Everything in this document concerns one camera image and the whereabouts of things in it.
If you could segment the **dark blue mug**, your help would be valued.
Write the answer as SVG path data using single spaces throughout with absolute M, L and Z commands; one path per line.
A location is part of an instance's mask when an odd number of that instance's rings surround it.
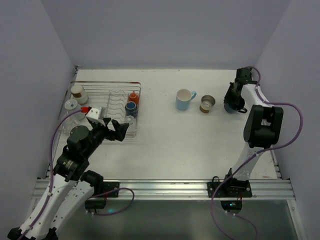
M 248 112 L 248 110 L 245 107 L 242 107 L 241 109 L 233 109 L 230 107 L 230 105 L 228 103 L 224 103 L 223 104 L 224 110 L 229 113 L 229 114 L 233 114 L 233 113 L 241 113 L 241 114 L 246 114 Z

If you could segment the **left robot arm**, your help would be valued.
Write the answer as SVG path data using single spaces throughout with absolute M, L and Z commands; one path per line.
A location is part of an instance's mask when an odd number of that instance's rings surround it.
M 101 194 L 104 178 L 87 170 L 89 157 L 104 140 L 123 141 L 130 125 L 109 117 L 90 124 L 92 129 L 79 125 L 71 130 L 38 204 L 20 227 L 10 230 L 8 239 L 57 240 L 77 209 L 93 194 Z

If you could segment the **beige brown-striped cup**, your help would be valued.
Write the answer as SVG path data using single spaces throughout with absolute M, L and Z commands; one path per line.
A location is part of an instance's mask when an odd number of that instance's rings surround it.
M 208 114 L 213 106 L 216 104 L 216 100 L 211 95 L 204 95 L 201 98 L 199 109 L 202 113 Z

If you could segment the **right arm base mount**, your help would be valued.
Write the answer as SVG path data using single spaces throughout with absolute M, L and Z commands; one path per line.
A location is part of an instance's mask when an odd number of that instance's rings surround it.
M 232 199 L 220 201 L 221 207 L 232 214 L 239 214 L 243 207 L 243 198 L 251 198 L 252 196 L 250 182 L 236 178 L 231 178 L 224 183 L 215 195 L 217 198 Z

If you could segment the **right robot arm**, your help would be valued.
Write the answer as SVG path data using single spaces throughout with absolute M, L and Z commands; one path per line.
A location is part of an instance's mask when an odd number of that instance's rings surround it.
M 248 113 L 243 139 L 244 147 L 236 162 L 225 176 L 222 189 L 231 196 L 252 196 L 250 176 L 262 155 L 262 150 L 276 144 L 280 137 L 284 110 L 262 98 L 258 82 L 253 80 L 252 68 L 236 70 L 235 80 L 230 83 L 223 100 L 228 113 Z

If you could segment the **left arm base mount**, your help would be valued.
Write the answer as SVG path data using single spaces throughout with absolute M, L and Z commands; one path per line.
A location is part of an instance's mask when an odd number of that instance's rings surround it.
M 120 187 L 118 181 L 103 181 L 98 188 L 94 189 L 93 195 L 85 201 L 84 207 L 86 210 L 102 210 L 107 204 L 107 198 L 117 198 L 119 193 L 117 191 L 107 193 Z

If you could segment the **light blue mug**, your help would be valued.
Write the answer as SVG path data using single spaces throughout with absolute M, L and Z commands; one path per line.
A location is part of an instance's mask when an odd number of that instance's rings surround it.
M 185 111 L 189 108 L 191 101 L 196 97 L 196 91 L 189 91 L 187 89 L 180 89 L 176 93 L 175 106 L 180 111 Z

